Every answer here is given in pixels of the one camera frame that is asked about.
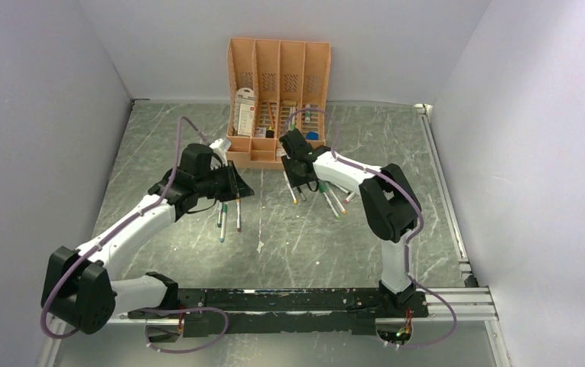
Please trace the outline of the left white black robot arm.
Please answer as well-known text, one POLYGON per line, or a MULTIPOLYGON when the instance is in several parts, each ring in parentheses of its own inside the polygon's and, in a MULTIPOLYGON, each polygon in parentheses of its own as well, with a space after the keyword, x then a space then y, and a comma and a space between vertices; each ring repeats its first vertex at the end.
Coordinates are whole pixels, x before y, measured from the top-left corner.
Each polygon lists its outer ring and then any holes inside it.
POLYGON ((226 157, 230 145, 220 138, 186 146, 179 164, 116 224, 75 249, 61 246, 51 254, 41 297, 47 335, 49 315, 92 334, 121 313, 151 309, 168 318, 178 311, 176 281, 157 272, 121 281, 119 272, 146 242, 179 219, 253 195, 226 157))

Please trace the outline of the yellow cap purple tip pen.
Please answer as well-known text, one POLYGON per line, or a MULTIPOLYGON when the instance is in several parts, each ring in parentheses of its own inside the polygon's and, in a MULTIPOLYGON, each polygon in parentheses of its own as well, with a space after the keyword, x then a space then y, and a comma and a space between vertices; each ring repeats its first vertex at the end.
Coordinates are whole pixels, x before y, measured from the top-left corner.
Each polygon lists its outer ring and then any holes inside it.
POLYGON ((242 202, 241 199, 236 199, 236 229, 237 232, 242 231, 242 202))

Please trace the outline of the pink cap yellow tip pen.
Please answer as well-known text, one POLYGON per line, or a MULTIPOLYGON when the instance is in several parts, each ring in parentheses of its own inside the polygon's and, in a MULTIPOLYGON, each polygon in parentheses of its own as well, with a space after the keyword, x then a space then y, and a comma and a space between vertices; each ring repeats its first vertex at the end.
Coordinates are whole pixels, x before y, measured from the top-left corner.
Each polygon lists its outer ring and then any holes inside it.
POLYGON ((297 196, 294 193, 294 189, 292 188, 291 183, 290 183, 289 178, 288 178, 288 175, 287 175, 287 173, 285 171, 283 172, 283 176, 284 176, 284 181, 286 183, 286 186, 287 186, 287 188, 288 188, 288 190, 289 190, 289 192, 291 194, 291 198, 293 200, 293 203, 295 205, 297 205, 298 204, 297 196))

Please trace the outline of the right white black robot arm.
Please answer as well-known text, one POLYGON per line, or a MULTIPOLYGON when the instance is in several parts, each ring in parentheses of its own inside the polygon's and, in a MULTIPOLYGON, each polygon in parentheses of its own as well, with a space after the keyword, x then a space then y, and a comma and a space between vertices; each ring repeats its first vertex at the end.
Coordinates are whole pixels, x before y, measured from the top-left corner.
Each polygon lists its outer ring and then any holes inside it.
POLYGON ((416 290, 409 274, 409 243, 424 224, 418 199, 401 168, 363 164, 325 145, 314 147, 297 129, 279 141, 292 187, 325 181, 360 196, 366 222, 382 241, 381 308, 391 317, 400 316, 416 290))

